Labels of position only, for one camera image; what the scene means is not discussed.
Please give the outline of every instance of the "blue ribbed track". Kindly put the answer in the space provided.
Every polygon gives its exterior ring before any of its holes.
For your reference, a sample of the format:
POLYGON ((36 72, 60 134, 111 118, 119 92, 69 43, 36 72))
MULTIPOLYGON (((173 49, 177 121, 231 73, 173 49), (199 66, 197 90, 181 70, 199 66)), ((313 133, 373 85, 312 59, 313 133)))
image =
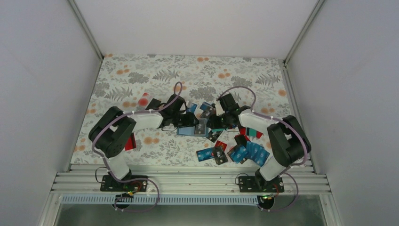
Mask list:
MULTIPOLYGON (((136 194, 125 199, 126 204, 154 204, 156 195, 136 194)), ((63 204, 113 204, 115 195, 110 194, 65 194, 63 204)), ((161 195, 158 205, 256 205, 255 195, 161 195)))

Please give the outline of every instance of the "patterned surface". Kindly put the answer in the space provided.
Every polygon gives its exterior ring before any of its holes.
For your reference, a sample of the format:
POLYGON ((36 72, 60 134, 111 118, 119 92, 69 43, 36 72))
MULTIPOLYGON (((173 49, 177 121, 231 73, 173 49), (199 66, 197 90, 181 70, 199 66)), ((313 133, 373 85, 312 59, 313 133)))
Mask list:
MULTIPOLYGON (((198 105, 215 99, 232 86, 247 86, 257 95, 255 110, 284 117, 290 114, 288 99, 277 59, 241 57, 198 57, 168 55, 108 54, 100 69, 86 112, 72 161, 75 164, 101 163, 91 150, 88 133, 111 107, 124 111, 143 110, 137 102, 144 92, 167 101, 173 86, 181 81, 181 96, 198 105)), ((231 91, 239 105, 250 105, 252 95, 245 89, 231 91)), ((236 132, 223 132, 218 140, 234 145, 236 132)), ((137 148, 125 151, 125 159, 136 165, 217 166, 214 160, 198 162, 196 151, 215 144, 204 137, 178 136, 176 132, 144 129, 135 133, 137 148)), ((252 140, 271 152, 267 135, 252 140)), ((252 161, 233 162, 219 167, 256 166, 252 161)))

